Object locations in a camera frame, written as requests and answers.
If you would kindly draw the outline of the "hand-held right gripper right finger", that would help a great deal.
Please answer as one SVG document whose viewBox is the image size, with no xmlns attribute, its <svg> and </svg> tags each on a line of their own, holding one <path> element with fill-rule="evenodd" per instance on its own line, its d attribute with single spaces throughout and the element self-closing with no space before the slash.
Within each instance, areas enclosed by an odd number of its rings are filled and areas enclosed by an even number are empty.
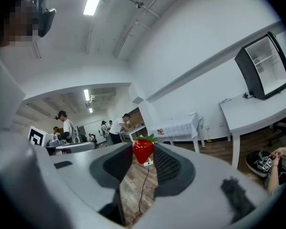
<svg viewBox="0 0 286 229">
<path fill-rule="evenodd" d="M 138 229 L 252 229 L 274 198 L 223 160 L 154 145 L 158 187 Z"/>
</svg>

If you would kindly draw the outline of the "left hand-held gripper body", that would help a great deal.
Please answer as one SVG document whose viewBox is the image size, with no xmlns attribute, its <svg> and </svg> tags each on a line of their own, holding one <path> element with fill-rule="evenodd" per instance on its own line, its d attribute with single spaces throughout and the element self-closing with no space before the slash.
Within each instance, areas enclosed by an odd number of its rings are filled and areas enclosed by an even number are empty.
<svg viewBox="0 0 286 229">
<path fill-rule="evenodd" d="M 30 127 L 28 140 L 32 145 L 42 146 L 52 152 L 55 152 L 56 147 L 65 145 L 60 134 L 49 133 L 34 126 Z"/>
</svg>

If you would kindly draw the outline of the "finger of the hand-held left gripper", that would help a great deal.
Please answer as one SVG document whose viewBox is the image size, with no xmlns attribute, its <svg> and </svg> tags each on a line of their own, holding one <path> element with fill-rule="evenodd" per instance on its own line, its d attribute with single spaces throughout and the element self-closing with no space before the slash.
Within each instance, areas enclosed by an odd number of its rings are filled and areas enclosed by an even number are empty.
<svg viewBox="0 0 286 229">
<path fill-rule="evenodd" d="M 62 150 L 70 150 L 71 152 L 83 152 L 83 151 L 89 151 L 89 150 L 94 150 L 94 149 L 95 149 L 94 142 L 64 144 L 64 145 L 56 147 L 57 152 L 62 151 Z"/>
</svg>

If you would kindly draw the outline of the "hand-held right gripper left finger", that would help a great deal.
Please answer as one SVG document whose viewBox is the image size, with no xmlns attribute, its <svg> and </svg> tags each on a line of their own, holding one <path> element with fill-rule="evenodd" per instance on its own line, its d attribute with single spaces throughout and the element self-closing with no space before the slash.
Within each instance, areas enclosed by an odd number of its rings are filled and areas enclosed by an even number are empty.
<svg viewBox="0 0 286 229">
<path fill-rule="evenodd" d="M 51 156 L 52 163 L 71 162 L 58 168 L 66 185 L 85 204 L 101 211 L 114 197 L 133 161 L 131 143 L 120 143 L 90 151 Z"/>
</svg>

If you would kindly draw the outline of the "red strawberry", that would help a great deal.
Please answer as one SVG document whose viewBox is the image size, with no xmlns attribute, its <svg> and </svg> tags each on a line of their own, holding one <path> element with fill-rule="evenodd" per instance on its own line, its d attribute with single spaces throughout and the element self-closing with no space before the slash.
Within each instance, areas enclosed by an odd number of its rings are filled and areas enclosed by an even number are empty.
<svg viewBox="0 0 286 229">
<path fill-rule="evenodd" d="M 157 142 L 154 134 L 148 137 L 138 137 L 133 143 L 133 153 L 139 164 L 144 164 L 153 153 L 153 144 Z"/>
</svg>

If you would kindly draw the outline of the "white checked tablecloth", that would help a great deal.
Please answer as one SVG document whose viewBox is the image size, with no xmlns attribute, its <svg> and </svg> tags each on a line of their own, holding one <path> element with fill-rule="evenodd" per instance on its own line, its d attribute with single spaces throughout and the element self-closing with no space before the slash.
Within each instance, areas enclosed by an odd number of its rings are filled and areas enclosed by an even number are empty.
<svg viewBox="0 0 286 229">
<path fill-rule="evenodd" d="M 148 135 L 154 135 L 158 142 L 168 141 L 170 138 L 189 137 L 204 140 L 204 118 L 197 112 L 190 115 L 172 118 L 147 129 Z"/>
</svg>

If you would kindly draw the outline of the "white work table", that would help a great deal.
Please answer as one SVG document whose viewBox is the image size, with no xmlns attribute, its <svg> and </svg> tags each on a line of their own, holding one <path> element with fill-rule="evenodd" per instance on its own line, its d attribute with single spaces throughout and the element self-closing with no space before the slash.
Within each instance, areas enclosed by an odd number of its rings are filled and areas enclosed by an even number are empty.
<svg viewBox="0 0 286 229">
<path fill-rule="evenodd" d="M 125 141 L 126 139 L 129 139 L 131 142 L 133 142 L 134 139 L 137 138 L 136 134 L 139 133 L 139 131 L 141 131 L 143 129 L 146 129 L 145 125 L 141 125 L 141 126 L 135 128 L 135 129 L 133 129 L 130 132 L 122 131 L 122 132 L 119 133 L 119 136 L 120 136 L 122 141 Z"/>
</svg>

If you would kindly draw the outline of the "white desk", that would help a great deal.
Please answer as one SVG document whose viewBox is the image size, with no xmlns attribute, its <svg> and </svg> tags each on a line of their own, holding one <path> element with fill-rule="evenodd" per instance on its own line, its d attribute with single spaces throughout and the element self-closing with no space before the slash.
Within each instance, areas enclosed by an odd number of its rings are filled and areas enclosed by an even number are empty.
<svg viewBox="0 0 286 229">
<path fill-rule="evenodd" d="M 219 106 L 225 117 L 228 140 L 233 142 L 232 167 L 237 168 L 240 137 L 286 117 L 286 89 L 266 100 L 239 95 Z"/>
</svg>

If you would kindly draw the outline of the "black monitor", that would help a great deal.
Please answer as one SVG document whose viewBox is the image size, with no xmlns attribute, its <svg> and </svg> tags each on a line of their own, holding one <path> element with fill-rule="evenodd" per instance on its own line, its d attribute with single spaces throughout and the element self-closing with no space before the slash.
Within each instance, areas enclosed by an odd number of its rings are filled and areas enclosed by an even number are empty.
<svg viewBox="0 0 286 229">
<path fill-rule="evenodd" d="M 243 46 L 235 62 L 250 96 L 264 100 L 286 89 L 286 57 L 272 32 Z"/>
</svg>

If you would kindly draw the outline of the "grey ceiling conduit pipes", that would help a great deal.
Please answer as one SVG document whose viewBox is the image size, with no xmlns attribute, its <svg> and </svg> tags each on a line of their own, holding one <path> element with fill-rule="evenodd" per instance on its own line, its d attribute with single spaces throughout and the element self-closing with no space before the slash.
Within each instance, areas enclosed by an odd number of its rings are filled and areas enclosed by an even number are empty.
<svg viewBox="0 0 286 229">
<path fill-rule="evenodd" d="M 155 12 L 153 12 L 150 7 L 146 7 L 144 5 L 143 2 L 141 1 L 138 1 L 138 0 L 127 0 L 127 1 L 130 1 L 131 3 L 133 3 L 135 5 L 136 8 L 140 9 L 140 8 L 143 8 L 144 9 L 144 12 L 149 12 L 150 14 L 152 14 L 153 16 L 155 16 L 156 18 L 160 19 L 161 17 L 156 14 Z"/>
</svg>

